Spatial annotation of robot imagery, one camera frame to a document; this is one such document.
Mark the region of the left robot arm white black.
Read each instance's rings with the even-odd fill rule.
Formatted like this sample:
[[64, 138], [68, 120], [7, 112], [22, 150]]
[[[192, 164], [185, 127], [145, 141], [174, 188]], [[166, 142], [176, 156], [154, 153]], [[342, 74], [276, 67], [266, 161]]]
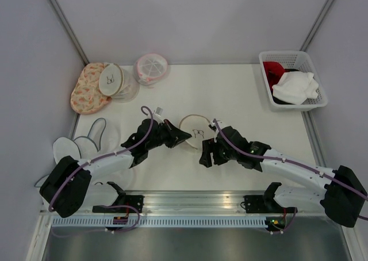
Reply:
[[48, 203], [50, 212], [69, 217], [82, 207], [92, 182], [136, 167], [148, 158], [152, 149], [162, 145], [174, 148], [189, 138], [191, 134], [167, 119], [162, 122], [145, 119], [137, 131], [111, 153], [90, 160], [63, 157], [41, 185], [40, 195]]

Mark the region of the beige round mesh laundry bag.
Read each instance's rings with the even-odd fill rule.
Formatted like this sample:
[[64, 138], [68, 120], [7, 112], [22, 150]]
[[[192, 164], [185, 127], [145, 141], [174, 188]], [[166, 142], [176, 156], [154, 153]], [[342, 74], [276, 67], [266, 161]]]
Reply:
[[210, 121], [199, 114], [190, 114], [184, 117], [179, 123], [179, 129], [191, 134], [191, 138], [186, 142], [196, 151], [202, 151], [202, 142], [210, 139], [212, 130], [209, 127]]

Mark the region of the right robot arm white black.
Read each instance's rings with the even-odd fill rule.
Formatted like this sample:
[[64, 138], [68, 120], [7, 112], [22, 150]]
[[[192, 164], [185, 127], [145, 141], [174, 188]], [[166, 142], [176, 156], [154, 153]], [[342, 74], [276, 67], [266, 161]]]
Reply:
[[367, 191], [352, 169], [309, 166], [281, 154], [259, 141], [247, 141], [231, 126], [216, 132], [202, 142], [199, 163], [207, 168], [236, 161], [246, 169], [280, 175], [298, 187], [273, 182], [262, 196], [263, 207], [269, 212], [297, 209], [308, 213], [324, 213], [344, 227], [353, 228], [361, 217]]

